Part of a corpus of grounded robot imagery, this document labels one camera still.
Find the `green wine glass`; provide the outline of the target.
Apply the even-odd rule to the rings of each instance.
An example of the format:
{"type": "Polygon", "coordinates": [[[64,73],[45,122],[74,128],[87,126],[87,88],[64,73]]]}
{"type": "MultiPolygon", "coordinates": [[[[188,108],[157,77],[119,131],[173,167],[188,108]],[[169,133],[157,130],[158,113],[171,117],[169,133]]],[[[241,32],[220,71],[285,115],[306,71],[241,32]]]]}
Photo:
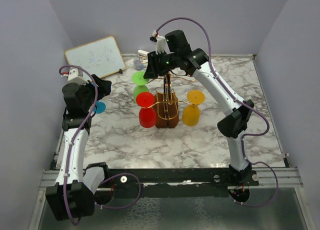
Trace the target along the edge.
{"type": "Polygon", "coordinates": [[[136,98],[140,93],[149,92],[147,83],[150,81],[149,78],[144,78],[144,72],[137,71],[132,76],[132,81],[136,84],[133,90],[133,101],[136,103],[136,98]]]}

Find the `blue wine glass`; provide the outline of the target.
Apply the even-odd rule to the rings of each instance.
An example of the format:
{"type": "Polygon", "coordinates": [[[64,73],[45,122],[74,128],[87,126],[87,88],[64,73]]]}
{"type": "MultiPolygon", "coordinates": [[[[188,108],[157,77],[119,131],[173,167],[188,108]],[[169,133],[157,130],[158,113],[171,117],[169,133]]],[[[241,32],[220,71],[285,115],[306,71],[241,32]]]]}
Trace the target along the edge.
{"type": "Polygon", "coordinates": [[[97,92],[98,92],[98,97],[97,97],[97,101],[96,101],[96,105],[93,106],[91,105],[90,107],[90,111],[92,110],[91,115],[94,116],[95,114],[102,114],[105,110],[106,110],[106,104],[103,102],[100,102],[100,100],[105,96],[104,93],[104,89],[101,87],[97,87],[97,92]]]}

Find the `yellow wine glass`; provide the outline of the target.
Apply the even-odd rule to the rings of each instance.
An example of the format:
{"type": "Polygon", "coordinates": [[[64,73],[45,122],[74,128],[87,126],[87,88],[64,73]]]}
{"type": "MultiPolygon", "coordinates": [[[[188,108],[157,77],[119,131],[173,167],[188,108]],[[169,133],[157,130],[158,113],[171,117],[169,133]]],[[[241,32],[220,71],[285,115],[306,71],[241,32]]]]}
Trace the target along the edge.
{"type": "Polygon", "coordinates": [[[200,119],[200,108],[205,101],[205,95],[200,90],[191,90],[186,95],[188,105],[184,108],[181,120],[189,127],[194,127],[198,124],[200,119]]]}

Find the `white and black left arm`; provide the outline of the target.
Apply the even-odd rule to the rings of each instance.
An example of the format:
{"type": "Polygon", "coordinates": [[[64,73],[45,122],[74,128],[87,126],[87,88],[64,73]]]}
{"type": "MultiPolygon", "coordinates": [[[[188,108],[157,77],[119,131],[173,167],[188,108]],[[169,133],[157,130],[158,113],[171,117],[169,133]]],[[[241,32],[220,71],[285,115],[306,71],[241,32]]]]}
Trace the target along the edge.
{"type": "Polygon", "coordinates": [[[90,135],[90,109],[111,93],[112,82],[93,75],[93,83],[70,82],[62,88],[65,114],[62,121],[64,151],[58,177],[47,187],[45,197],[57,221],[81,219],[94,213],[95,193],[111,180],[104,162],[84,168],[84,153],[90,135]]]}

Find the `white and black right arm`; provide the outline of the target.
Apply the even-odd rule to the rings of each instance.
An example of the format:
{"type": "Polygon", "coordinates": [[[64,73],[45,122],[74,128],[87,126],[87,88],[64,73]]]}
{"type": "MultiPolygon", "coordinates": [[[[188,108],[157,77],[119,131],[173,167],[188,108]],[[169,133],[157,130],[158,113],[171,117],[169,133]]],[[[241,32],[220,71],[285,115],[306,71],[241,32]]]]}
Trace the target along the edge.
{"type": "Polygon", "coordinates": [[[155,51],[147,54],[148,65],[143,77],[155,79],[179,68],[205,87],[225,115],[217,127],[228,143],[229,179],[236,186],[242,185],[252,170],[251,163],[245,159],[245,133],[254,103],[251,100],[245,101],[233,91],[215,70],[204,50],[191,49],[182,30],[174,30],[165,36],[154,31],[150,40],[155,43],[155,51]]]}

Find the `red wine glass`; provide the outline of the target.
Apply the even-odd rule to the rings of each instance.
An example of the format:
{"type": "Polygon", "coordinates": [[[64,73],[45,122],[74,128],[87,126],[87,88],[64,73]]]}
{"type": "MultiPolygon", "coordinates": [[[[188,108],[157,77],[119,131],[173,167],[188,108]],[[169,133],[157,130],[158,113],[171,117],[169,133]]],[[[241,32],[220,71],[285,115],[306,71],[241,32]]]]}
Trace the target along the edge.
{"type": "Polygon", "coordinates": [[[141,107],[138,118],[143,128],[152,128],[157,123],[157,115],[153,109],[155,97],[150,92],[141,92],[136,97],[136,103],[141,107]]]}

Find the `small grey blue cup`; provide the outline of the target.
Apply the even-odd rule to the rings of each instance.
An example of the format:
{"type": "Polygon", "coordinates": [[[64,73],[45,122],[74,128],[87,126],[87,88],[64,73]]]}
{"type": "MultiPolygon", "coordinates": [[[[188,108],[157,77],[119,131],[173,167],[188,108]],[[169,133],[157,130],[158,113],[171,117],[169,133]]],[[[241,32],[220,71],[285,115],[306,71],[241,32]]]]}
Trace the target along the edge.
{"type": "Polygon", "coordinates": [[[139,58],[135,58],[135,59],[133,60],[133,65],[134,65],[134,68],[135,68],[137,71],[142,71],[142,70],[145,68],[144,63],[142,63],[139,58]]]}

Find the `white whiteboard eraser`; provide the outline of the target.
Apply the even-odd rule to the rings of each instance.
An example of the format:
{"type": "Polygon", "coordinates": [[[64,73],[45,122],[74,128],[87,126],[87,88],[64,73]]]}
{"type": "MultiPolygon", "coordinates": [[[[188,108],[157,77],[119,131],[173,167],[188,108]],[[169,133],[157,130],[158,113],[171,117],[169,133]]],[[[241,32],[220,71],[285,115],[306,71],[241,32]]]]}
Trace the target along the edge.
{"type": "Polygon", "coordinates": [[[142,50],[142,49],[139,49],[137,51],[137,55],[140,57],[140,58],[147,58],[148,57],[148,51],[145,51],[145,50],[142,50]]]}

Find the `small framed whiteboard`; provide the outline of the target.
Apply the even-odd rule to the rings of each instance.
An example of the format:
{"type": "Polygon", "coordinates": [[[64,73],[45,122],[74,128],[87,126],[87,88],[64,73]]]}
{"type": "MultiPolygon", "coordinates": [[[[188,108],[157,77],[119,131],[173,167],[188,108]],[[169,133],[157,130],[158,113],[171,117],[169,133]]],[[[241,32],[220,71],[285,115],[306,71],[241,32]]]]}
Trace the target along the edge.
{"type": "Polygon", "coordinates": [[[99,78],[119,73],[126,68],[116,39],[108,36],[64,52],[70,65],[80,66],[99,78]]]}

